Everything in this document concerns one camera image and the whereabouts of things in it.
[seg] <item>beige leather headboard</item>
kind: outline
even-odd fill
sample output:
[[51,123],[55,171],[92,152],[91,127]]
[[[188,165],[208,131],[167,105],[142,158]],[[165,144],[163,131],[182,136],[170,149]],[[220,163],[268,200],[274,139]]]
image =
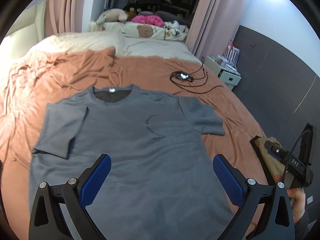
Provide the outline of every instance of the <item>beige leather headboard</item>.
[[0,44],[0,59],[23,57],[32,46],[44,39],[46,1],[24,10]]

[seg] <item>pink curtain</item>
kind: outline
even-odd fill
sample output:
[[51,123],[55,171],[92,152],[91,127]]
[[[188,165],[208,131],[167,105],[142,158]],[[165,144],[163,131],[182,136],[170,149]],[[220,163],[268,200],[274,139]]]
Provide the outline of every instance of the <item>pink curtain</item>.
[[196,56],[222,55],[238,30],[248,0],[200,0],[186,41]]
[[84,0],[47,0],[45,36],[81,32]]

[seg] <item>silver bolt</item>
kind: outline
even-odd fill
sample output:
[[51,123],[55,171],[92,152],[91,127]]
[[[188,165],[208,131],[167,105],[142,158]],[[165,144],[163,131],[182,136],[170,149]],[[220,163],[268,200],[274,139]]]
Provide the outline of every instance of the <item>silver bolt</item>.
[[282,182],[278,182],[278,186],[279,186],[280,188],[284,188],[284,184],[283,184]]
[[256,181],[254,179],[248,179],[248,183],[250,185],[254,185],[254,184],[256,184]]
[[68,180],[68,183],[71,184],[71,185],[75,184],[76,182],[77,182],[77,179],[75,179],[75,178],[72,178],[72,179]]
[[45,186],[47,186],[47,184],[45,182],[41,182],[39,185],[40,188],[44,188]]

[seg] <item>t-shirt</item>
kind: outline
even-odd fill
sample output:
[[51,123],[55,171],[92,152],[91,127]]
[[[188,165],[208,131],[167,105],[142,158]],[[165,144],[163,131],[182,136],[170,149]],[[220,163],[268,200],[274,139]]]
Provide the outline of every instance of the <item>t-shirt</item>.
[[135,85],[90,87],[48,104],[30,167],[30,207],[42,181],[65,184],[108,154],[111,171],[86,207],[106,239],[217,239],[233,215],[205,133],[224,135],[212,106]]

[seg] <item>nightstand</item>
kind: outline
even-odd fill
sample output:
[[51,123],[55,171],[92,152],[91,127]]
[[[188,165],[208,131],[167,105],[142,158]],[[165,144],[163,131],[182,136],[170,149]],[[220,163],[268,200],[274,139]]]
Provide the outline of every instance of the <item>nightstand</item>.
[[220,78],[232,90],[234,86],[238,85],[241,76],[237,71],[228,67],[220,66],[211,57],[206,57],[204,65],[207,66],[218,78]]

